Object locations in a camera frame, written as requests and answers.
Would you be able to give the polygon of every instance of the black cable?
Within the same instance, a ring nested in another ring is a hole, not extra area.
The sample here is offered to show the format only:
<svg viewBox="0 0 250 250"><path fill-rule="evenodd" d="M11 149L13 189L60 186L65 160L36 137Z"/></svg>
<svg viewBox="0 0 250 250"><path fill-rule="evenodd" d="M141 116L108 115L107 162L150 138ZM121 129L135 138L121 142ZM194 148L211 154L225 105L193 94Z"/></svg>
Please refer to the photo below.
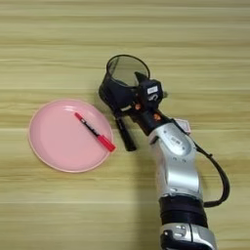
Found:
<svg viewBox="0 0 250 250"><path fill-rule="evenodd" d="M175 119L170 119L171 122L173 122L184 134L188 136L188 133L186 133L183 128L178 124L178 122ZM213 201L206 201L204 202L204 207L215 207L221 205L224 201L226 201L229 198L230 193L230 184L229 184L229 178L223 168L220 166L220 164L213 158L213 155L210 153L207 153L202 147L200 147L194 140L192 140L196 146L196 150L203 155L205 155L214 165L214 167L217 169L222 183L223 183L223 194L220 199L213 200Z"/></svg>

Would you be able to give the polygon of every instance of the wooden table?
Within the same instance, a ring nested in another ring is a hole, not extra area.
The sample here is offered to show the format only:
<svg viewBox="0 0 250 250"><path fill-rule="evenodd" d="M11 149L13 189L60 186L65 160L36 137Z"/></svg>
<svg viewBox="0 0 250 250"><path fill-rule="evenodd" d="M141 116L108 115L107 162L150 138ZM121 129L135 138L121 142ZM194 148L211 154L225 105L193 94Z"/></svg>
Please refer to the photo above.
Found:
<svg viewBox="0 0 250 250"><path fill-rule="evenodd" d="M127 152L97 91L107 60L144 60L214 153L231 196L207 210L219 249L250 249L250 3L247 0L0 0L0 249L158 249L159 208L146 137ZM109 119L117 151L85 174L55 171L32 153L27 127L46 102L72 98ZM222 191L197 158L205 200Z"/></svg>

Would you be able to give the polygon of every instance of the red marker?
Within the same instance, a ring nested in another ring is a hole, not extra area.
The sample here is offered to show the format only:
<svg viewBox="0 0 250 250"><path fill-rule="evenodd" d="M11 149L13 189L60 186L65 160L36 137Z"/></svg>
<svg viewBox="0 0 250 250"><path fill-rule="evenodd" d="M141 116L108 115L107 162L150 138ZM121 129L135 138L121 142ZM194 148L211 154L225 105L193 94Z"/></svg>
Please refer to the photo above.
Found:
<svg viewBox="0 0 250 250"><path fill-rule="evenodd" d="M74 113L75 117L77 117L78 120L81 121L81 123L83 125L85 125L89 131L92 132L93 135L96 136L96 138L98 139L98 141L110 152L115 150L115 145L108 139L106 138L104 135L100 135L95 129L93 129L86 120L84 120L84 118L77 112Z"/></svg>

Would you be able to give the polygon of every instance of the pink plate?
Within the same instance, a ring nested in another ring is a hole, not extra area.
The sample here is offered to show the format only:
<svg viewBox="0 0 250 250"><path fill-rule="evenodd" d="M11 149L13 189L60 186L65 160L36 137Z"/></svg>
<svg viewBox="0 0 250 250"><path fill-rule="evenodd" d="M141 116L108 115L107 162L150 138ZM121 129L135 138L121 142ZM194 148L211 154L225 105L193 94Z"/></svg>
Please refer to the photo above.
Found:
<svg viewBox="0 0 250 250"><path fill-rule="evenodd" d="M99 166L109 152L74 112L79 112L101 135L113 141L105 117L94 106L78 100L44 105L33 116L28 136L36 155L49 166L65 172L84 172Z"/></svg>

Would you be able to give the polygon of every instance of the silver robot arm segment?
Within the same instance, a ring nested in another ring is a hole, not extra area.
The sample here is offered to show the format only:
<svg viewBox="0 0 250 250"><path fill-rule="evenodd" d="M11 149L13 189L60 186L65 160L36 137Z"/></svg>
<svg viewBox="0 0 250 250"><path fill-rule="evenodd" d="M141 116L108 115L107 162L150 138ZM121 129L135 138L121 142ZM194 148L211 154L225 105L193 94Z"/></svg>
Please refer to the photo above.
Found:
<svg viewBox="0 0 250 250"><path fill-rule="evenodd" d="M173 123L156 128L148 138L157 165L162 249L217 250L203 210L193 141Z"/></svg>

